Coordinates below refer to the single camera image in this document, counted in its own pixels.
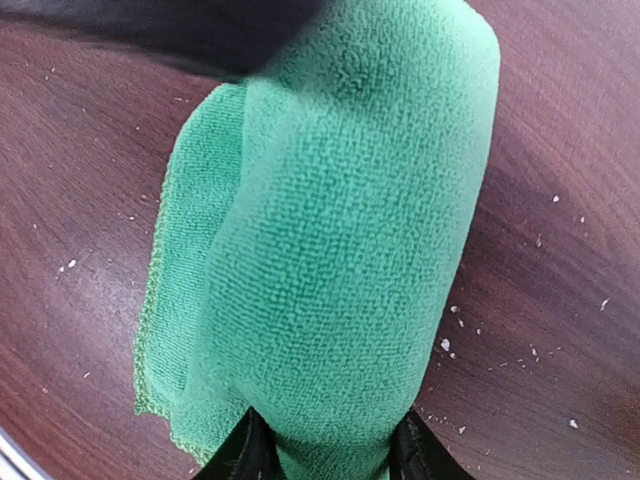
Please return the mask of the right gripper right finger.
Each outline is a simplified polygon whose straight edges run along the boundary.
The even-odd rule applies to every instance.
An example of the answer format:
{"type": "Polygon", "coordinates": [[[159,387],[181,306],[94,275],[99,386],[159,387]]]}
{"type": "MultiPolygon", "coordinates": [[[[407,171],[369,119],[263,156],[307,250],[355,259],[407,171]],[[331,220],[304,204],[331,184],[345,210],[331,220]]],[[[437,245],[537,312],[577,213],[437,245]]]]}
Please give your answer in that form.
{"type": "Polygon", "coordinates": [[[388,461],[391,480],[474,480],[415,410],[396,426],[388,461]]]}

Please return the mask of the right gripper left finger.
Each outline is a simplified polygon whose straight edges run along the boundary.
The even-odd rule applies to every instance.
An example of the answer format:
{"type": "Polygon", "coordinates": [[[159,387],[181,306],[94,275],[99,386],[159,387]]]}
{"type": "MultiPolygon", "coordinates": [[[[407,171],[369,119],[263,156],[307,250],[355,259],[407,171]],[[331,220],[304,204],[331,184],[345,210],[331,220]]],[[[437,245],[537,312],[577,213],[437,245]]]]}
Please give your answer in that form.
{"type": "Polygon", "coordinates": [[[282,472],[271,429],[249,408],[193,480],[274,480],[282,472]]]}

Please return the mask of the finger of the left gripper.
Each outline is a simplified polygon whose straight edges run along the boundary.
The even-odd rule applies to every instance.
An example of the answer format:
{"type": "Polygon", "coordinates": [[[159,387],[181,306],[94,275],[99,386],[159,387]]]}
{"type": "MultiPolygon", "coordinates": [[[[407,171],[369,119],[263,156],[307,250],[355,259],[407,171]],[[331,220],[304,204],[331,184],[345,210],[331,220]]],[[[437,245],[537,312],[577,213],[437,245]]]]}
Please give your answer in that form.
{"type": "Polygon", "coordinates": [[[147,55],[216,80],[261,73],[324,1],[4,1],[1,18],[147,55]]]}

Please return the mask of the green microfiber towel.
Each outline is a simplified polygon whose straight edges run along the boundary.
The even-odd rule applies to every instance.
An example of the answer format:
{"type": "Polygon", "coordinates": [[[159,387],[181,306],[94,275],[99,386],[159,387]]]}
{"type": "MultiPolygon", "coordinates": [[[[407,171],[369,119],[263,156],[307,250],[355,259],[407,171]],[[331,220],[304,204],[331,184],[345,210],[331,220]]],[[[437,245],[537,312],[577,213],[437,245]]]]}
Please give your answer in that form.
{"type": "Polygon", "coordinates": [[[199,463],[248,410],[282,479],[386,479],[491,143],[498,40],[464,1],[335,1],[218,86],[168,163],[135,408],[199,463]]]}

